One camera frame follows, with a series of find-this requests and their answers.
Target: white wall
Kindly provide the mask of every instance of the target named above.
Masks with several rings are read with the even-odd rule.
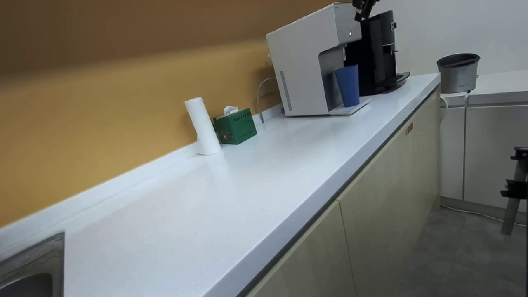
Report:
[[[452,53],[480,54],[478,73],[528,69],[528,0],[379,0],[392,10],[397,71],[437,71]]]

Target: green box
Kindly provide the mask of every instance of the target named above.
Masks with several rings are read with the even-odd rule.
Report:
[[[216,117],[213,125],[221,144],[242,144],[257,134],[249,109]]]

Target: sink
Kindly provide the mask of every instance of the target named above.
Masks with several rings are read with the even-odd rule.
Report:
[[[0,297],[62,297],[64,233],[0,261]]]
[[[0,289],[0,297],[53,297],[53,276],[34,274]]]

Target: orange wall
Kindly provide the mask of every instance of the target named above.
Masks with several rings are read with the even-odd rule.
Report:
[[[0,2],[0,226],[194,142],[190,97],[254,111],[264,35],[325,3]]]

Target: blue cup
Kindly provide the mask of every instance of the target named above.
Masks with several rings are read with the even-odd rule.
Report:
[[[359,104],[359,76],[358,66],[345,66],[333,73],[340,87],[343,107]]]

